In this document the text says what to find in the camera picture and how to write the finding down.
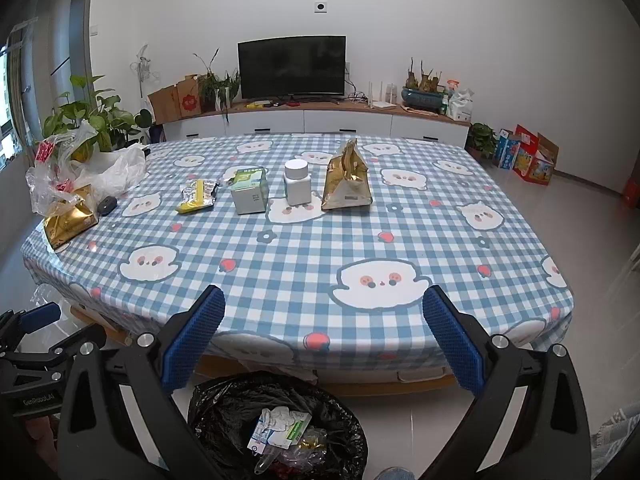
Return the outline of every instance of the television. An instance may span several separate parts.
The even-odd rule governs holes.
[[[344,94],[345,36],[238,43],[242,98]]]

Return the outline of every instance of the tablecloth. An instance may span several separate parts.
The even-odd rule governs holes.
[[[547,348],[562,339],[571,291],[535,232],[464,150],[358,137],[373,204],[323,212],[326,165],[345,134],[226,136],[151,146],[148,175],[100,223],[53,251],[42,226],[25,241],[38,283],[133,333],[156,332],[210,283],[226,315],[208,352],[241,361],[354,370],[441,366],[421,312],[439,284],[490,333]],[[309,163],[314,195],[289,207],[290,158]],[[192,178],[268,170],[266,213],[239,216],[230,189],[178,215]]]

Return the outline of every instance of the tile floor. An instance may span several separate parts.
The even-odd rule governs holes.
[[[493,166],[487,170],[532,225],[574,292],[574,319],[564,343],[578,373],[593,432],[615,409],[640,399],[640,272],[630,272],[628,262],[640,242],[640,210],[629,210],[613,194],[559,176],[542,187],[527,184],[510,171]],[[33,289],[17,244],[0,268],[3,306],[26,304]],[[174,393],[183,414],[190,395],[191,388]],[[523,388],[514,394],[485,465],[500,457],[523,395]],[[450,387],[402,397],[344,400],[367,435],[365,480],[370,480],[393,465],[420,474],[462,420],[472,396]],[[130,393],[127,405],[145,452],[155,456]]]

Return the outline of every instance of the gold foil bag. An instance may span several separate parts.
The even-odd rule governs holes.
[[[323,211],[373,202],[367,179],[369,168],[356,149],[357,143],[357,139],[348,140],[326,167],[321,205]]]
[[[81,200],[71,211],[44,219],[44,232],[54,250],[98,223],[91,185],[76,189],[73,193],[79,195]]]

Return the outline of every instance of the cabinet drawer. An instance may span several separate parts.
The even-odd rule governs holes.
[[[391,115],[374,112],[305,110],[305,133],[332,132],[388,137],[391,133]]]
[[[207,137],[220,137],[225,134],[223,117],[212,115],[206,117],[194,117],[183,119],[173,123],[165,123],[164,136],[166,140],[206,139]]]
[[[393,116],[391,123],[391,137],[407,137],[409,139],[430,140],[453,146],[465,147],[468,126],[462,124],[430,121],[428,119],[414,119],[404,116]]]
[[[227,135],[291,134],[305,131],[302,110],[265,110],[229,114]]]

